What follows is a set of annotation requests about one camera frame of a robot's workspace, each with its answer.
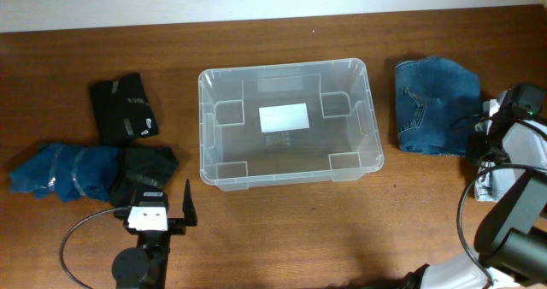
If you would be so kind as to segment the dark blue jeans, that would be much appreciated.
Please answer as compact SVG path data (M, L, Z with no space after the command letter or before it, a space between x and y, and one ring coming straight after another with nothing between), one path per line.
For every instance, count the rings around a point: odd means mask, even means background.
M397 139L404 152L464 156L481 112L479 76L449 59L429 56L395 66Z

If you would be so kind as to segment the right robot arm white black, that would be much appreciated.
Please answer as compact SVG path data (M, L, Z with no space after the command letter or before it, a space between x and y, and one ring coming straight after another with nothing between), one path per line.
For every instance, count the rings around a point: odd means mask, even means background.
M519 83L491 100L468 141L467 157L480 170L463 190L456 213L464 252L407 273L401 288L508 288L546 282L546 232L535 226L546 207L545 99L544 88ZM463 208L481 181L507 191L469 245L462 231Z

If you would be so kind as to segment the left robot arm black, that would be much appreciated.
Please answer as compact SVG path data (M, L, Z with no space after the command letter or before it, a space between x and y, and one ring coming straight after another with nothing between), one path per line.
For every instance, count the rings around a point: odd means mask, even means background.
M121 251L112 263L111 273L118 288L163 289L166 284L170 242L197 225L197 212L191 197L191 184L185 182L182 218L168 216L168 195L152 186L139 186L124 212L115 216L137 237L137 245Z

